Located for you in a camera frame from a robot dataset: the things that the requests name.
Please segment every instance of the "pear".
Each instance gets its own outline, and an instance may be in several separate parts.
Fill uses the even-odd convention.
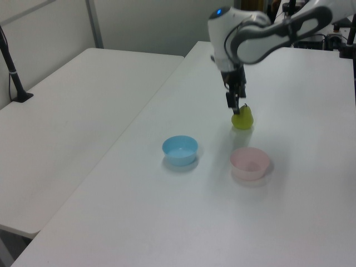
[[[251,128],[254,118],[252,117],[250,107],[247,104],[240,107],[240,114],[233,114],[231,122],[237,129],[247,130]]]

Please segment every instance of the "white wall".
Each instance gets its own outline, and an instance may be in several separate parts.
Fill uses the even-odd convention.
[[[95,46],[85,0],[56,0],[2,28],[25,90]],[[8,70],[0,57],[0,108],[3,108],[9,103]]]
[[[186,56],[234,0],[94,0],[104,48]]]

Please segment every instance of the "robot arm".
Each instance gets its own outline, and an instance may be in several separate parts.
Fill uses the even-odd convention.
[[[228,106],[239,114],[239,98],[245,94],[244,64],[255,64],[280,47],[356,13],[356,0],[312,0],[291,18],[271,25],[262,12],[224,7],[209,18],[214,62],[221,71]]]

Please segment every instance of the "white table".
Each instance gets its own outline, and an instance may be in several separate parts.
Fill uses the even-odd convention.
[[[352,61],[283,48],[245,66],[255,123],[241,131],[211,53],[192,49],[13,267],[354,266]],[[179,134],[200,145],[182,169],[161,151]],[[270,156],[262,180],[232,177],[243,146]]]
[[[284,19],[284,12],[282,9],[282,5],[284,3],[289,3],[289,0],[281,0],[277,15],[276,15],[276,19],[275,19],[275,23],[276,22],[280,22]],[[315,32],[315,34],[323,34],[323,35],[328,35],[328,34],[337,34],[337,35],[342,35],[343,37],[345,37],[346,39],[342,38],[342,42],[346,43],[347,38],[349,37],[349,32],[350,32],[350,28],[340,28],[340,31],[338,33],[334,32],[334,26],[333,25],[327,25],[325,28],[321,29],[320,31]],[[308,41],[308,42],[321,42],[324,39],[323,36],[311,36],[308,38],[303,39],[303,41]]]
[[[33,238],[181,61],[89,49],[2,109],[0,229]]]

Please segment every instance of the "bowl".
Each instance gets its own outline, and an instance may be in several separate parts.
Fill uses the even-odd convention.
[[[230,156],[230,162],[233,175],[248,181],[262,178],[270,164],[268,155],[254,147],[236,149]]]
[[[190,136],[178,135],[168,138],[162,149],[170,164],[186,166],[195,161],[198,143]]]

